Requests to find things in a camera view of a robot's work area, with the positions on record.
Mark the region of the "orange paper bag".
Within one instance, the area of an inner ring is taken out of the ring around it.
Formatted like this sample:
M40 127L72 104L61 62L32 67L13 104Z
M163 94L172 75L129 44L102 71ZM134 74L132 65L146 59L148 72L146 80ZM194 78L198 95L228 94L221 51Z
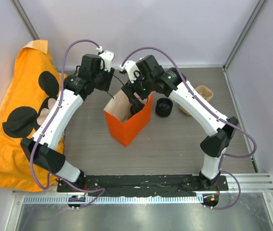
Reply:
M133 115L130 112L132 104L126 94L119 90L104 108L110 135L125 147L133 141L151 119L153 93L140 102L144 104L143 109Z

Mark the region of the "brown pulp cup carrier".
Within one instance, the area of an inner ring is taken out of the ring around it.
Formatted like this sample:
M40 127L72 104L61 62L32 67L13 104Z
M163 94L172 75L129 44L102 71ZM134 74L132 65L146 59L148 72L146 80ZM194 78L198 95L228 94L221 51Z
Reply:
M214 94L213 91L210 90L208 87L204 85L197 86L195 90L198 92L200 96L203 97L203 99L207 102L210 102L211 99L213 98Z

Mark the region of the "black plastic cup lid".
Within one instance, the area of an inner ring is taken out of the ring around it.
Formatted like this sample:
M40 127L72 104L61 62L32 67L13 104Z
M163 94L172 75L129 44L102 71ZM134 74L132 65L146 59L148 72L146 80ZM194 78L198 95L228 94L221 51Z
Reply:
M139 109L137 107L135 107L134 105L132 105L130 108L131 115L133 116L133 115L137 114L138 112L139 112Z

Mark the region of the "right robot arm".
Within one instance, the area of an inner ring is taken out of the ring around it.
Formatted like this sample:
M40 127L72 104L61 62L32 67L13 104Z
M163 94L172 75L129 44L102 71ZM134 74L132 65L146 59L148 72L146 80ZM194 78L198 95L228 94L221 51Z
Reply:
M125 61L119 71L129 77L121 89L131 103L132 115L144 108L142 100L157 92L176 102L201 125L207 136L200 144L205 156L199 183L205 190L215 187L221 174L221 156L230 144L234 135L233 126L238 125L238 120L218 112L202 98L182 72L175 67L164 70L153 55L137 62Z

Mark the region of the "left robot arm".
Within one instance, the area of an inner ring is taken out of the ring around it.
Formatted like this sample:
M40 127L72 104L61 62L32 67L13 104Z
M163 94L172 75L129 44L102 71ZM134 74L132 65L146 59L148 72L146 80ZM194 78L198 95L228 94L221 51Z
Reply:
M74 192L84 189L84 172L70 164L56 149L67 124L85 99L95 89L109 90L115 71L111 66L114 56L111 51L98 55L85 54L77 75L68 75L64 79L64 89L42 125L31 139L21 140L21 147L31 167L39 166L65 179Z

